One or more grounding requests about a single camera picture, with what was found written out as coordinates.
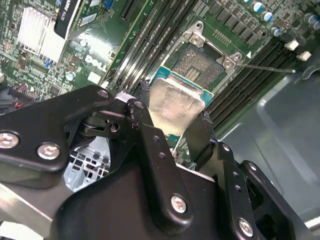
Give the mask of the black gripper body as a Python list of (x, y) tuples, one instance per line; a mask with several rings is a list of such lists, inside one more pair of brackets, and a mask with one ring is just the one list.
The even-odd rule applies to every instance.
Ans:
[(74, 193), (57, 211), (52, 240), (227, 240), (232, 153), (221, 144), (213, 179), (176, 166), (164, 140), (147, 140), (134, 161)]

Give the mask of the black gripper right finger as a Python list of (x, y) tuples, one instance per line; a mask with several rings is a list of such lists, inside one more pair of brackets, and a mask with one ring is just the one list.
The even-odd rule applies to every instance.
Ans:
[(310, 240), (311, 231), (253, 162), (238, 163), (218, 141), (207, 113), (186, 130), (190, 160), (217, 184), (217, 223), (225, 240)]

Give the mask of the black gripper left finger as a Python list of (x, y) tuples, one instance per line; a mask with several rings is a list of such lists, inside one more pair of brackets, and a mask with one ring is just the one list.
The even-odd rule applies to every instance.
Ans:
[(139, 166), (151, 216), (160, 228), (187, 228), (194, 212), (164, 133), (138, 99), (127, 102), (97, 85), (89, 85), (6, 113), (0, 131), (17, 138), (0, 149), (0, 179), (24, 187), (46, 189), (57, 184), (67, 167), (71, 145), (92, 137), (115, 141), (111, 172), (82, 190), (75, 201), (101, 210), (107, 198), (118, 202), (116, 186), (130, 166)]

